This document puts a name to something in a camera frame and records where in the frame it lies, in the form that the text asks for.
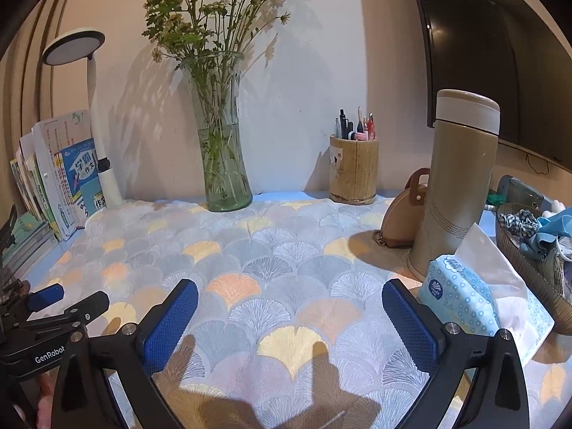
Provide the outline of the person left hand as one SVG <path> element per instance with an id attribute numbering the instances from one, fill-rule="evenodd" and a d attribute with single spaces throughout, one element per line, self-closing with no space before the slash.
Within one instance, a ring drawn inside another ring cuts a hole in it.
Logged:
<path id="1" fill-rule="evenodd" d="M 38 400 L 37 428 L 50 429 L 55 379 L 49 373 L 39 375 L 38 386 L 40 394 Z"/>

